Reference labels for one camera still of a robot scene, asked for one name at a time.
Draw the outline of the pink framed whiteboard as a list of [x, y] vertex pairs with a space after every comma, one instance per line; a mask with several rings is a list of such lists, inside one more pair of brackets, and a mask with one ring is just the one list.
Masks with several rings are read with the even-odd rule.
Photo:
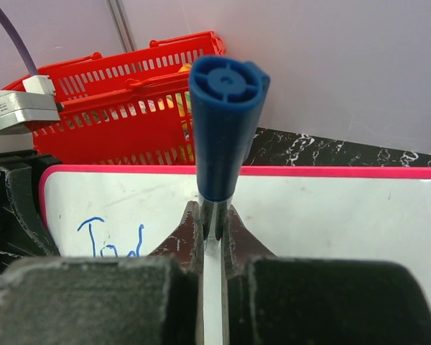
[[[144, 257], [199, 205], [193, 166], [58, 165], [42, 216], [64, 257]], [[231, 199], [274, 255], [394, 262], [431, 310], [431, 168], [244, 167]], [[203, 252], [202, 344], [223, 343], [222, 249]]]

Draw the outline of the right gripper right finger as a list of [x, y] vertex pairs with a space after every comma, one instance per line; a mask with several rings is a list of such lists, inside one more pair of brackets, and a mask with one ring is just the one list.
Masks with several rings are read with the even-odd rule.
[[431, 344], [431, 310], [404, 266], [278, 257], [228, 210], [225, 344]]

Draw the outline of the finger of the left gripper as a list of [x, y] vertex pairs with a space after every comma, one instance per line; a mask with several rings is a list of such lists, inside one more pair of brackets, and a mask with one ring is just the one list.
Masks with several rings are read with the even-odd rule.
[[0, 273], [22, 257], [60, 254], [42, 220], [39, 195], [43, 173], [60, 163], [35, 150], [0, 154]]

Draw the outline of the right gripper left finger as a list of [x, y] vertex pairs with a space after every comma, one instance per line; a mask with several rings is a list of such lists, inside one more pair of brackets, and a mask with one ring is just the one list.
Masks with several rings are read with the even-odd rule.
[[25, 258], [0, 277], [0, 344], [203, 342], [203, 231], [195, 201], [145, 257]]

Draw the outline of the blue capped whiteboard marker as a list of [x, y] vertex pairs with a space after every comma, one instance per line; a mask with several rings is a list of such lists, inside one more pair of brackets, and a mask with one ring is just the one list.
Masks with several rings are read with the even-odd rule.
[[200, 219], [205, 251], [223, 236], [241, 166], [249, 156], [271, 78], [256, 64], [218, 55], [189, 74]]

